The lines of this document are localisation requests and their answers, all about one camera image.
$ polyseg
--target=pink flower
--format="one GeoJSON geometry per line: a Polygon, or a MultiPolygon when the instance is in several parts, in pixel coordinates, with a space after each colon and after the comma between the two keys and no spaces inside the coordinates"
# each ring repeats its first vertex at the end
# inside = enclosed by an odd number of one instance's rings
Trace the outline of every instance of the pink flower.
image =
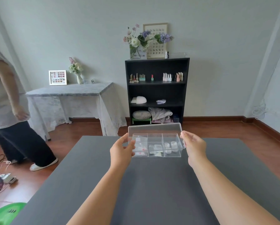
{"type": "Polygon", "coordinates": [[[74,59],[69,57],[69,60],[70,60],[70,64],[74,64],[74,59]]]}

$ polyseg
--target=black pants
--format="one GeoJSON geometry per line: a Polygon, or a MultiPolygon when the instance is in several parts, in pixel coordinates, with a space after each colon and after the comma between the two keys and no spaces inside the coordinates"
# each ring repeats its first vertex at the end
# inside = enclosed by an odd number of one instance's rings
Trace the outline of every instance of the black pants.
{"type": "Polygon", "coordinates": [[[47,166],[56,159],[27,121],[0,129],[0,145],[9,161],[21,162],[27,157],[37,166],[47,166]]]}

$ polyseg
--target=white lace tablecloth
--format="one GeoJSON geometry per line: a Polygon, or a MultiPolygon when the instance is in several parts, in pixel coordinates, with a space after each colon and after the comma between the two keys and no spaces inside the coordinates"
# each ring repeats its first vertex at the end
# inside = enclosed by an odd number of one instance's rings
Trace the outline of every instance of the white lace tablecloth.
{"type": "Polygon", "coordinates": [[[43,138],[69,117],[100,119],[103,136],[118,136],[127,122],[114,83],[52,85],[27,92],[30,126],[43,138]]]}

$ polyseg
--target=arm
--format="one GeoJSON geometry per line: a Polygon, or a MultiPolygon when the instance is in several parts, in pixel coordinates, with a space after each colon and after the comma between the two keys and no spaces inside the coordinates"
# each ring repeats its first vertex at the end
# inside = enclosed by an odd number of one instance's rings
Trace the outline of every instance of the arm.
{"type": "Polygon", "coordinates": [[[221,225],[280,225],[280,222],[257,202],[229,181],[206,157],[206,142],[182,131],[189,165],[221,225]]]}
{"type": "Polygon", "coordinates": [[[69,220],[67,225],[110,224],[123,174],[134,155],[135,141],[127,147],[122,144],[128,141],[125,134],[110,149],[111,166],[102,177],[89,197],[69,220]]]}
{"type": "Polygon", "coordinates": [[[28,114],[24,111],[19,103],[18,87],[14,78],[14,74],[7,63],[0,60],[0,80],[5,88],[8,98],[10,100],[13,114],[18,120],[23,121],[27,119],[28,114]]]}

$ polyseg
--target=purple flower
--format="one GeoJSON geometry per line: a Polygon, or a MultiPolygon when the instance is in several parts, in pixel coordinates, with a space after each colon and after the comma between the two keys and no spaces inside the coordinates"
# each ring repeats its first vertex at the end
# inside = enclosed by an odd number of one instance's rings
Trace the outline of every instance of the purple flower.
{"type": "Polygon", "coordinates": [[[69,60],[70,60],[70,64],[74,64],[74,59],[69,57],[69,60]]]}
{"type": "Polygon", "coordinates": [[[164,32],[160,35],[160,41],[162,42],[162,43],[167,43],[167,42],[169,42],[169,41],[171,41],[170,40],[170,35],[168,35],[167,33],[165,34],[164,32]]]}
{"type": "Polygon", "coordinates": [[[148,35],[151,34],[151,32],[150,32],[149,30],[147,30],[147,31],[141,32],[140,34],[141,34],[144,38],[146,38],[148,35]]]}

